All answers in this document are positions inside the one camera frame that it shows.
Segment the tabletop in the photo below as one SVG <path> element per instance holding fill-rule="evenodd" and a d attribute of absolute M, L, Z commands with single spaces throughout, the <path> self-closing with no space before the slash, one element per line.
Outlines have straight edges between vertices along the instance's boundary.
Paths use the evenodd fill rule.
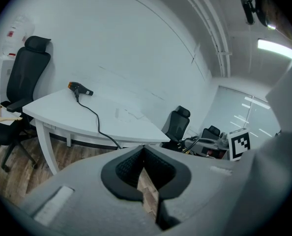
<path fill-rule="evenodd" d="M 102 98 L 80 94 L 79 102 L 99 115 L 100 131 L 115 140 L 168 142 L 170 139 L 141 112 Z M 69 89 L 49 94 L 23 107 L 27 115 L 70 132 L 104 138 L 94 113 L 80 106 Z"/>

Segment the wooden hanger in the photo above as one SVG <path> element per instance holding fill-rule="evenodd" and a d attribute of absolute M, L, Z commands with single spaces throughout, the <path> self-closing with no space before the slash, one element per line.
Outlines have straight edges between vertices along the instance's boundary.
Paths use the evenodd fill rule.
<path fill-rule="evenodd" d="M 5 120 L 22 120 L 23 118 L 22 117 L 14 117 L 14 118 L 2 118 L 1 116 L 0 116 L 0 122 L 1 121 L 5 121 Z"/>

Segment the red object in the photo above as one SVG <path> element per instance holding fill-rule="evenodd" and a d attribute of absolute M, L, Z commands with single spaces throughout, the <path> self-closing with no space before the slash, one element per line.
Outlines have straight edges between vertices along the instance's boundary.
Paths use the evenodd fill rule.
<path fill-rule="evenodd" d="M 14 33 L 13 31 L 9 31 L 7 36 L 8 37 L 12 37 L 13 36 L 13 33 Z"/>

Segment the chair headrest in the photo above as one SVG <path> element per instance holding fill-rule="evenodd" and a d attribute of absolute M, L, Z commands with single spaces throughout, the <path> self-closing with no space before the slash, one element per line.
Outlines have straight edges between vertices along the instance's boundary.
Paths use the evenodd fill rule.
<path fill-rule="evenodd" d="M 179 106 L 179 109 L 177 111 L 180 115 L 183 117 L 189 118 L 191 116 L 190 111 L 188 111 L 186 108 Z"/>
<path fill-rule="evenodd" d="M 37 53 L 44 53 L 50 41 L 51 39 L 49 38 L 31 36 L 26 40 L 25 47 L 28 50 L 31 50 Z"/>

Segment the white box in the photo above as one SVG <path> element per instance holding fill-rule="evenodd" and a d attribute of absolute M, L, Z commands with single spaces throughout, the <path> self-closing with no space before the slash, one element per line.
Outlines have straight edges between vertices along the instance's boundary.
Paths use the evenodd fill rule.
<path fill-rule="evenodd" d="M 247 128 L 241 128 L 230 132 L 228 142 L 230 161 L 239 160 L 242 154 L 251 148 L 249 130 Z"/>

